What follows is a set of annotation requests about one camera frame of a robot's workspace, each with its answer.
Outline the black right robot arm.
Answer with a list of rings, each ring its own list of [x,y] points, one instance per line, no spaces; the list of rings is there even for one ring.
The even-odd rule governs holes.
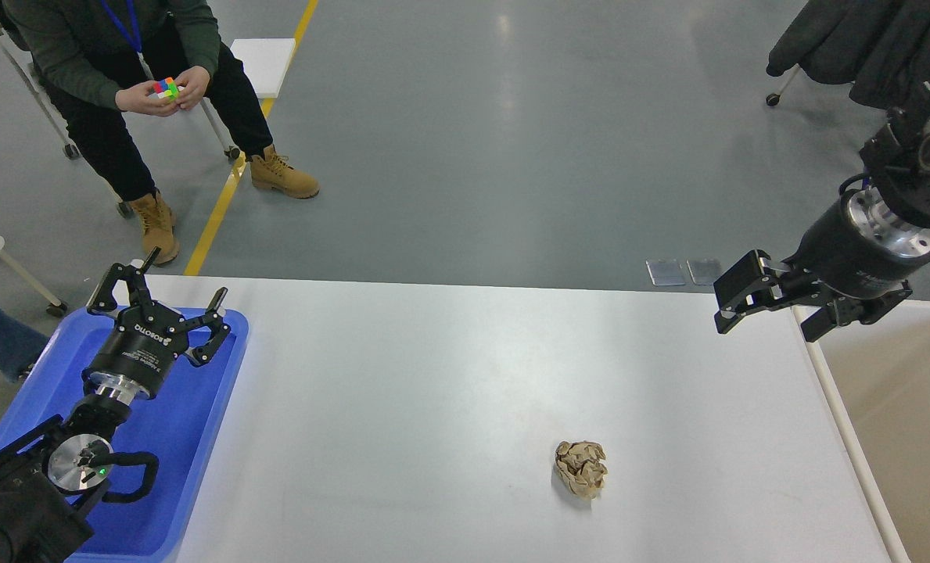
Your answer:
[[[851,323],[871,325],[911,295],[909,278],[930,263],[930,80],[891,107],[860,150],[861,174],[780,261],[746,253],[715,280],[719,334],[759,311],[811,307],[807,342]]]

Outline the person's right hand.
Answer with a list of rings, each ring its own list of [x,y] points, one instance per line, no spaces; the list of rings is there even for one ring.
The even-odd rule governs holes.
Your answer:
[[[148,117],[171,117],[179,111],[180,106],[171,99],[153,97],[154,80],[146,80],[131,87],[120,89],[114,96],[114,102],[121,112],[132,112]]]

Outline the person's left hand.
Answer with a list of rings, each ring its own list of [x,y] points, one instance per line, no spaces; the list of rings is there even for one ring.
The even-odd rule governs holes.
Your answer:
[[[178,86],[178,97],[175,106],[178,110],[189,111],[203,101],[208,85],[210,85],[210,72],[202,66],[187,68],[174,79]]]

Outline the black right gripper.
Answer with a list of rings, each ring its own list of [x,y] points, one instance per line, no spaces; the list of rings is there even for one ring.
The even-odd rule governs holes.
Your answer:
[[[754,249],[715,279],[720,335],[750,314],[789,307],[806,284],[804,272],[828,286],[799,300],[816,309],[801,321],[805,342],[854,321],[875,324],[912,295],[906,279],[930,263],[930,229],[898,217],[878,188],[847,190],[785,263]]]

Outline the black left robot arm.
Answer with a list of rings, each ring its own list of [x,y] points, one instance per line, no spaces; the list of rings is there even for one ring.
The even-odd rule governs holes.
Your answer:
[[[249,324],[174,309],[114,264],[0,421],[0,562],[164,559],[185,528]]]

